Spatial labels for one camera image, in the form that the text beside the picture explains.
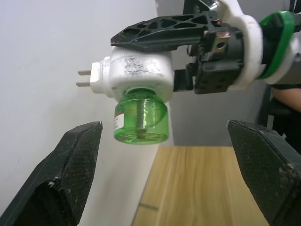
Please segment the green liquid bottle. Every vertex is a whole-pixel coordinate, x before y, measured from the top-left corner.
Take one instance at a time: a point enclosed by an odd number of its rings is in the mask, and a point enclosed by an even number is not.
[[[163,142],[169,137],[168,111],[149,89],[134,89],[115,108],[114,137],[137,145]]]

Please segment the white plug-in device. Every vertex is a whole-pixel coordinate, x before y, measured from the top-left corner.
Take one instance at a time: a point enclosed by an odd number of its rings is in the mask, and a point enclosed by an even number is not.
[[[105,94],[117,102],[133,89],[150,89],[164,102],[174,90],[174,70],[170,52],[145,53],[113,47],[111,56],[92,63],[91,70],[79,71],[89,75],[89,81],[77,82],[90,86],[94,93]]]

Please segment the white wall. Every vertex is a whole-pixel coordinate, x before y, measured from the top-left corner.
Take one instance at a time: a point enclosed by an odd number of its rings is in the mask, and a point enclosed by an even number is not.
[[[75,82],[110,54],[113,35],[155,16],[154,0],[0,1],[0,214],[64,132],[102,120],[80,225],[130,224],[158,146],[116,142],[115,101]]]

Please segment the wooden surface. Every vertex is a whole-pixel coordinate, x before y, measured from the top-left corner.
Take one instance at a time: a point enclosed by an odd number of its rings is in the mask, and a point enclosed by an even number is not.
[[[268,226],[232,147],[161,147],[133,226]]]

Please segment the green ring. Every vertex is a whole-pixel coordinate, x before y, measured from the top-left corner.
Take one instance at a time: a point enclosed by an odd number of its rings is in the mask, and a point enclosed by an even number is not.
[[[274,14],[279,14],[282,22],[284,29],[281,34],[280,42],[277,46],[277,50],[275,52],[274,58],[272,60],[272,63],[270,64],[268,70],[264,74],[262,74],[258,79],[266,79],[270,76],[272,76],[278,67],[281,65],[281,62],[285,56],[285,52],[287,50],[287,46],[289,45],[291,41],[291,37],[294,33],[295,30],[295,20],[293,18],[293,15],[289,11],[284,11],[284,12],[276,12]],[[269,15],[267,18],[262,20],[259,24],[260,26],[264,26],[268,23],[272,15]]]

